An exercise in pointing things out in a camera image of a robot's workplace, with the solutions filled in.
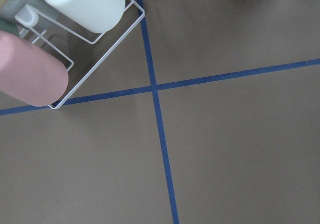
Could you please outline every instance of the gray floor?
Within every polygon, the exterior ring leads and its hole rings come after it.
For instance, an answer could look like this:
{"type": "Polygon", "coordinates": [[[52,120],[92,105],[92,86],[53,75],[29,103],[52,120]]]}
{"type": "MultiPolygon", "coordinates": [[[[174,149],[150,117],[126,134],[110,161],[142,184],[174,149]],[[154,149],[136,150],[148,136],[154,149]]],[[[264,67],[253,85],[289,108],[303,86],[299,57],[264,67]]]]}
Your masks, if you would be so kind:
{"type": "MultiPolygon", "coordinates": [[[[320,58],[319,0],[143,3],[158,84],[320,58]]],[[[58,37],[72,81],[108,45],[58,37]]],[[[138,26],[74,97],[149,86],[143,44],[138,26]]],[[[180,223],[320,223],[319,75],[158,92],[180,223]]],[[[172,223],[152,96],[0,116],[0,223],[172,223]]],[[[0,95],[0,110],[24,105],[0,95]]]]}

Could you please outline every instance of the blue tape line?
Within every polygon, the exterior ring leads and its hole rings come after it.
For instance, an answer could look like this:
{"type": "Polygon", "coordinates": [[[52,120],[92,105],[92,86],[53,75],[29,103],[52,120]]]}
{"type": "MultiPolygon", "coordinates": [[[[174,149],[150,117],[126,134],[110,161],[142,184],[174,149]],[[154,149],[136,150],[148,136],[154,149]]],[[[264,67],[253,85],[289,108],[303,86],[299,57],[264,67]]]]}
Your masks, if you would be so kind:
{"type": "Polygon", "coordinates": [[[14,108],[0,110],[0,116],[22,113],[22,112],[33,111],[33,110],[47,109],[47,108],[49,108],[49,106],[35,107],[31,105],[26,105],[26,106],[14,107],[14,108]]]}
{"type": "MultiPolygon", "coordinates": [[[[128,89],[128,90],[113,91],[113,92],[104,93],[104,94],[76,97],[76,98],[68,99],[64,105],[72,105],[72,104],[84,103],[84,102],[89,102],[89,101],[110,99],[110,98],[115,98],[115,97],[135,95],[135,94],[141,94],[141,93],[146,93],[146,92],[151,92],[151,86],[128,89]]],[[[26,105],[26,106],[21,106],[21,107],[0,110],[0,116],[17,114],[17,113],[28,112],[28,111],[33,111],[33,110],[47,109],[47,108],[49,108],[49,107],[48,106],[35,107],[35,106],[31,106],[31,105],[26,105]]]]}
{"type": "MultiPolygon", "coordinates": [[[[137,3],[143,7],[143,0],[137,0],[137,3]]],[[[179,217],[178,217],[178,210],[177,210],[177,204],[176,204],[176,197],[175,197],[175,191],[174,191],[174,184],[172,180],[171,175],[171,168],[170,168],[170,162],[169,162],[169,155],[167,151],[167,142],[165,139],[165,129],[163,126],[163,119],[162,119],[162,113],[161,113],[161,107],[160,107],[160,101],[159,101],[159,95],[157,90],[157,81],[156,81],[156,74],[154,69],[154,62],[152,60],[152,52],[150,47],[150,41],[149,41],[149,35],[148,35],[148,28],[147,28],[147,22],[144,18],[141,23],[141,30],[142,30],[142,38],[144,43],[144,50],[145,50],[145,56],[147,59],[147,65],[148,65],[148,71],[149,71],[149,78],[150,78],[150,84],[152,89],[152,96],[153,96],[153,104],[155,109],[155,117],[158,127],[158,133],[160,138],[160,145],[161,145],[161,152],[162,152],[162,159],[163,159],[163,165],[164,165],[164,172],[166,176],[166,185],[168,187],[168,193],[169,193],[169,200],[170,200],[170,206],[171,206],[171,213],[172,213],[172,220],[173,224],[179,224],[179,217]]]]}
{"type": "Polygon", "coordinates": [[[319,65],[319,64],[320,64],[320,59],[301,61],[301,62],[296,62],[296,63],[291,63],[291,64],[276,65],[276,66],[270,66],[270,67],[252,69],[252,70],[244,70],[244,71],[238,71],[238,72],[221,74],[221,75],[213,75],[213,76],[195,78],[195,79],[190,79],[190,80],[176,81],[176,82],[171,82],[171,83],[166,83],[166,84],[159,84],[157,86],[157,89],[158,90],[165,90],[165,89],[177,88],[177,87],[182,87],[182,86],[197,85],[197,84],[203,84],[203,83],[208,83],[208,82],[228,80],[228,79],[240,78],[240,77],[245,77],[245,76],[250,76],[250,75],[259,75],[259,74],[265,74],[265,73],[283,71],[283,70],[289,70],[289,69],[296,69],[296,68],[312,66],[312,65],[319,65]]]}
{"type": "Polygon", "coordinates": [[[127,95],[135,95],[135,94],[141,94],[141,93],[146,93],[146,92],[150,92],[150,91],[151,91],[151,86],[145,86],[145,87],[134,88],[134,89],[113,91],[113,92],[108,92],[108,93],[103,93],[103,94],[82,96],[82,97],[68,99],[64,103],[64,105],[73,105],[73,104],[78,104],[78,103],[83,103],[83,102],[104,100],[104,99],[110,99],[110,98],[127,96],[127,95]]]}

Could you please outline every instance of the metal rack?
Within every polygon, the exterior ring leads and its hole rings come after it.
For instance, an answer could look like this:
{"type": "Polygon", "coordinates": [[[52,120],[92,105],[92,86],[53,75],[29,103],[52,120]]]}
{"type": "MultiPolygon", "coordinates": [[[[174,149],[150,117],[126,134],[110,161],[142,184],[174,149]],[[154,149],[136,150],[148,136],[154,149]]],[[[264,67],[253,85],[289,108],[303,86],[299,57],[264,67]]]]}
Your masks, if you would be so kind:
{"type": "MultiPolygon", "coordinates": [[[[135,8],[137,8],[137,10],[139,10],[138,18],[134,21],[134,23],[131,26],[129,26],[124,31],[124,33],[122,33],[122,35],[113,43],[113,45],[108,50],[106,50],[106,52],[103,54],[103,56],[89,69],[89,71],[76,83],[76,85],[70,91],[68,91],[66,93],[66,95],[61,100],[49,105],[49,107],[51,109],[59,109],[71,97],[71,95],[86,81],[86,79],[97,69],[97,67],[99,67],[101,65],[101,63],[110,55],[110,53],[125,39],[125,37],[145,17],[144,9],[135,0],[128,0],[128,1],[129,1],[129,3],[126,5],[124,12],[127,11],[130,7],[135,7],[135,8]]],[[[99,36],[97,36],[94,40],[91,41],[91,40],[88,40],[87,38],[85,38],[84,36],[76,33],[75,31],[71,30],[70,28],[66,27],[65,25],[59,23],[58,21],[50,18],[45,13],[40,12],[39,10],[37,10],[36,8],[34,8],[32,6],[26,5],[24,7],[24,11],[33,12],[33,13],[36,13],[37,15],[39,15],[39,16],[42,16],[43,18],[49,20],[50,22],[52,22],[55,25],[57,25],[60,28],[62,28],[63,30],[68,31],[69,33],[71,33],[74,36],[78,37],[82,41],[85,41],[85,42],[87,42],[88,44],[91,44],[91,45],[96,44],[106,34],[106,32],[101,33],[99,36]]],[[[33,44],[36,43],[40,39],[43,40],[45,43],[47,43],[49,46],[51,46],[55,51],[57,51],[60,55],[62,55],[68,62],[70,62],[70,65],[67,68],[68,71],[73,67],[73,65],[75,64],[74,61],[71,58],[69,58],[65,53],[63,53],[63,51],[58,49],[55,45],[53,45],[49,40],[47,40],[44,37],[44,34],[47,32],[47,30],[44,30],[42,33],[39,33],[33,27],[26,26],[26,24],[24,24],[23,19],[20,18],[19,13],[16,15],[15,18],[16,18],[17,21],[19,21],[25,27],[25,29],[23,29],[20,32],[20,37],[24,38],[28,34],[29,31],[33,32],[37,36],[36,39],[34,39],[32,41],[33,44]]]]}

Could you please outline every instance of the white cylinder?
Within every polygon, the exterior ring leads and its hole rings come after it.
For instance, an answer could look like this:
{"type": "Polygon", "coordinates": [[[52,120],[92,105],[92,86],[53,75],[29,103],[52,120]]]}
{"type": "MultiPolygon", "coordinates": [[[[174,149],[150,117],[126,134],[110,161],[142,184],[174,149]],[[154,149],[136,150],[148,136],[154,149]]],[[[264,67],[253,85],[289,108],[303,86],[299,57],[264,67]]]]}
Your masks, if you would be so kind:
{"type": "Polygon", "coordinates": [[[45,0],[94,33],[109,31],[120,21],[126,0],[45,0]]]}

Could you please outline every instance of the pink cup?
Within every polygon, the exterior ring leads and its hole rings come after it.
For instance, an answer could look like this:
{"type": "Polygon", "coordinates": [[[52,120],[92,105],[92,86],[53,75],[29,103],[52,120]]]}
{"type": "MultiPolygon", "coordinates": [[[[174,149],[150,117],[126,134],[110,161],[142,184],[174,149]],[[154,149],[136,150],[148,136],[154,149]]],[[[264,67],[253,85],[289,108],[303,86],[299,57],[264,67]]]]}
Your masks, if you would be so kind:
{"type": "Polygon", "coordinates": [[[17,36],[0,31],[0,91],[33,106],[57,101],[69,76],[63,63],[17,36]]]}

